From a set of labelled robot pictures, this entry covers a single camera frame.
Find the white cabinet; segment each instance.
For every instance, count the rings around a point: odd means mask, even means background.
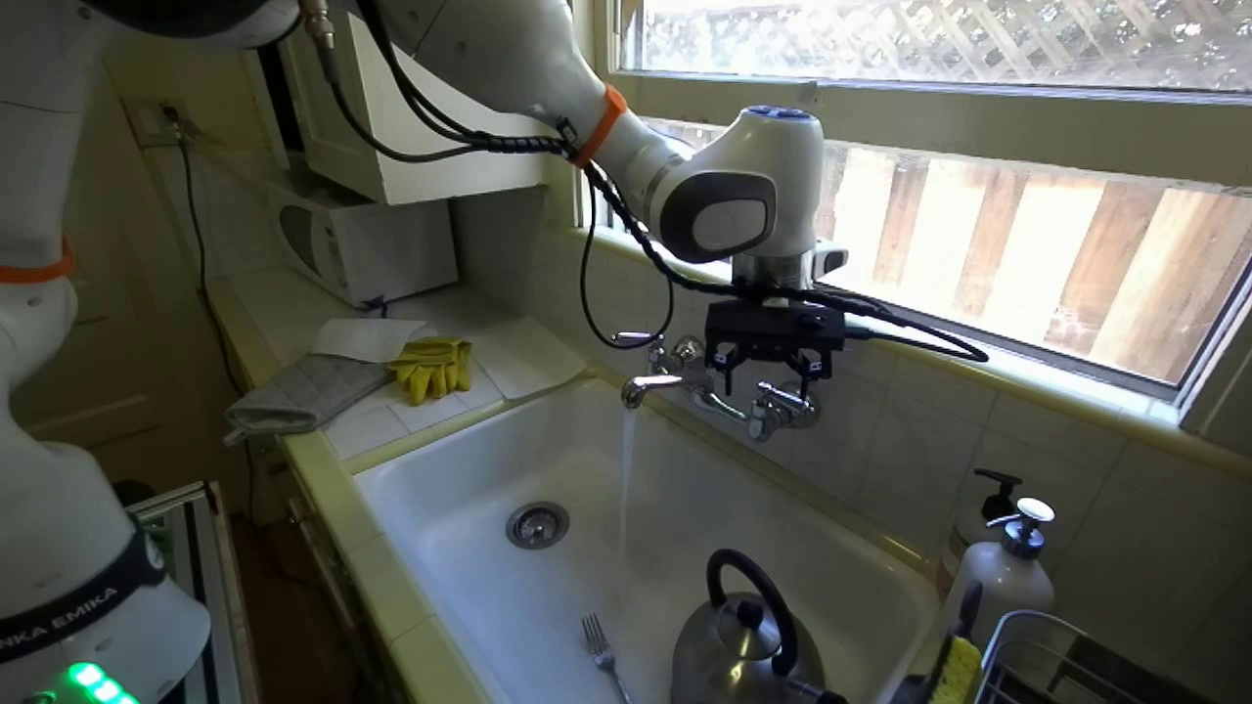
[[[353,113],[390,150],[398,151],[438,151],[448,150],[438,134],[429,134],[398,96],[390,69],[373,44],[358,17],[338,12],[338,69]],[[334,89],[315,66],[314,39],[292,30],[282,44],[287,78],[292,89],[292,110],[302,120],[302,139],[310,168],[323,180],[338,180],[348,193],[358,193],[375,203],[421,203],[448,197],[481,197],[544,184],[544,156],[454,156],[434,163],[398,163],[362,145],[353,124],[342,117]],[[502,134],[502,138],[537,138],[540,124],[529,117],[494,113],[464,93],[438,82],[429,69],[398,53],[403,69],[415,86],[448,117],[468,129]]]

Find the kettle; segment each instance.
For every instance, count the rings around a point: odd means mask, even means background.
[[[759,594],[722,594],[722,568],[735,568]],[[720,548],[709,555],[705,583],[709,602],[671,645],[669,704],[840,704],[823,690],[815,636],[759,562]]]

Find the window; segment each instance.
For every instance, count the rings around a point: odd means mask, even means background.
[[[638,0],[615,27],[608,69],[686,145],[750,103],[825,120],[837,284],[1158,396],[1249,297],[1252,3]]]

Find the yellow sponge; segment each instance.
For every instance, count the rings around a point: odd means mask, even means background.
[[[973,641],[951,636],[930,704],[970,704],[978,690],[978,667],[981,667],[978,661],[981,654]]]
[[[426,338],[403,344],[398,359],[390,362],[395,383],[408,402],[434,402],[448,391],[468,391],[473,362],[468,362],[468,342],[460,338]]]

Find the sink basin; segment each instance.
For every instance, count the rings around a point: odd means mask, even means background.
[[[494,699],[610,704],[588,615],[630,699],[669,699],[671,641],[709,598],[716,548],[778,583],[833,691],[888,699],[935,636],[935,598],[778,472],[588,378],[382,463],[355,490]]]

